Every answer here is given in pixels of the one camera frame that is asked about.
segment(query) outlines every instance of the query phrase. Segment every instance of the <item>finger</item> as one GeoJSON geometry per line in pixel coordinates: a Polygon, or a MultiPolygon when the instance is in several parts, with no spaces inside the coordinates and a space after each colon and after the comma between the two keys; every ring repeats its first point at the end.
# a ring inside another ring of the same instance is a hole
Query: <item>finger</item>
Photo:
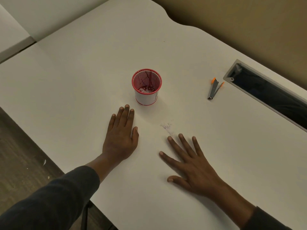
{"type": "Polygon", "coordinates": [[[187,180],[183,179],[182,177],[179,176],[169,176],[167,178],[168,182],[173,182],[179,186],[181,186],[182,188],[190,191],[191,190],[191,186],[190,184],[187,182],[187,180]]]}
{"type": "Polygon", "coordinates": [[[167,137],[167,140],[176,151],[176,153],[183,159],[183,161],[186,162],[189,159],[189,156],[185,153],[185,151],[182,150],[182,148],[174,141],[171,136],[167,137]]]}
{"type": "Polygon", "coordinates": [[[176,161],[175,159],[169,157],[168,155],[166,155],[164,152],[159,152],[160,157],[170,166],[178,169],[178,170],[183,170],[183,163],[176,161]]]}
{"type": "Polygon", "coordinates": [[[119,124],[118,124],[119,126],[125,126],[126,125],[128,114],[129,114],[129,105],[127,104],[127,105],[125,105],[125,109],[122,112],[122,115],[120,117],[119,124]]]}
{"type": "Polygon", "coordinates": [[[199,146],[195,136],[192,137],[192,141],[193,141],[193,144],[194,144],[194,148],[195,148],[196,154],[198,156],[205,157],[204,154],[203,154],[203,151],[201,150],[201,148],[200,148],[200,146],[199,146]]]}
{"type": "Polygon", "coordinates": [[[129,132],[131,132],[133,120],[134,120],[134,110],[131,109],[129,116],[128,116],[128,119],[127,119],[127,123],[126,123],[126,128],[129,130],[129,132]]]}
{"type": "Polygon", "coordinates": [[[192,149],[192,147],[189,145],[189,143],[186,141],[185,137],[181,133],[178,136],[179,136],[179,139],[180,139],[183,147],[185,148],[185,150],[189,154],[189,156],[192,157],[192,158],[195,158],[196,154],[195,154],[194,150],[192,149]]]}
{"type": "Polygon", "coordinates": [[[138,127],[134,127],[132,130],[132,145],[134,146],[134,148],[136,148],[138,146],[138,127]]]}
{"type": "Polygon", "coordinates": [[[113,128],[113,125],[114,125],[114,122],[115,122],[115,118],[116,118],[116,114],[113,114],[111,116],[107,132],[111,131],[111,129],[113,128]]]}
{"type": "Polygon", "coordinates": [[[121,116],[122,116],[122,112],[124,111],[124,108],[121,106],[120,108],[119,108],[119,110],[118,110],[118,113],[117,113],[117,116],[116,116],[116,118],[115,118],[115,122],[114,122],[114,127],[117,127],[118,126],[118,124],[119,124],[119,120],[120,120],[120,118],[121,118],[121,116]]]}

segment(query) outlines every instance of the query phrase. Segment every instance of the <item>long-sleeved shirt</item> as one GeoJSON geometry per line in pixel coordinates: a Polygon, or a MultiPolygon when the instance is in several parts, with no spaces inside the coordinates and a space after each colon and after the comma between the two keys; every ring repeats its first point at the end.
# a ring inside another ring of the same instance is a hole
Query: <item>long-sleeved shirt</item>
{"type": "MultiPolygon", "coordinates": [[[[80,166],[13,205],[0,216],[0,229],[68,230],[99,184],[95,170],[80,166]]],[[[256,229],[289,230],[259,207],[243,228],[256,229]]]]}

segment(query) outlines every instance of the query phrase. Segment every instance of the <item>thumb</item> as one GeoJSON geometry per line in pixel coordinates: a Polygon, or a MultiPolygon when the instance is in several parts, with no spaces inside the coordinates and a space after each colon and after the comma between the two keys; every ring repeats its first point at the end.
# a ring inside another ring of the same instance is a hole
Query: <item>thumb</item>
{"type": "Polygon", "coordinates": [[[186,179],[183,179],[182,177],[179,176],[170,176],[167,178],[168,182],[173,182],[179,186],[181,186],[182,188],[190,191],[191,190],[191,186],[190,184],[187,182],[186,179]]]}
{"type": "Polygon", "coordinates": [[[132,144],[136,148],[138,146],[138,127],[134,127],[132,130],[132,144]]]}

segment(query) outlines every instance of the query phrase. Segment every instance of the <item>floor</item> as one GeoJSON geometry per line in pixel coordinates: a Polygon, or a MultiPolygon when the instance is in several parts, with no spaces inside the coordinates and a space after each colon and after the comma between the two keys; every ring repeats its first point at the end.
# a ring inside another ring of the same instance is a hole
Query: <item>floor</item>
{"type": "MultiPolygon", "coordinates": [[[[0,214],[63,172],[0,108],[0,214]]],[[[71,227],[80,229],[81,218],[71,227]]],[[[93,206],[88,230],[110,230],[112,223],[93,206]]]]}

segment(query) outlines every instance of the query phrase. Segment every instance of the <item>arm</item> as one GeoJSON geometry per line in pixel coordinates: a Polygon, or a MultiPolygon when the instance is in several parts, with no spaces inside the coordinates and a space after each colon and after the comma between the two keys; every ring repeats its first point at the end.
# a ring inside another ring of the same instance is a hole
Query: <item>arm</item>
{"type": "Polygon", "coordinates": [[[208,197],[215,202],[232,221],[244,230],[253,229],[280,229],[289,230],[258,207],[255,207],[234,189],[227,185],[211,167],[205,158],[196,137],[192,137],[195,151],[182,134],[179,139],[186,152],[169,136],[169,143],[183,162],[178,162],[160,152],[161,158],[170,166],[182,171],[186,177],[168,177],[168,182],[176,183],[184,189],[208,197]]]}
{"type": "Polygon", "coordinates": [[[99,184],[136,149],[136,127],[131,137],[133,119],[134,110],[129,112],[129,105],[121,107],[111,117],[102,154],[13,205],[0,216],[0,229],[69,229],[99,184]]]}

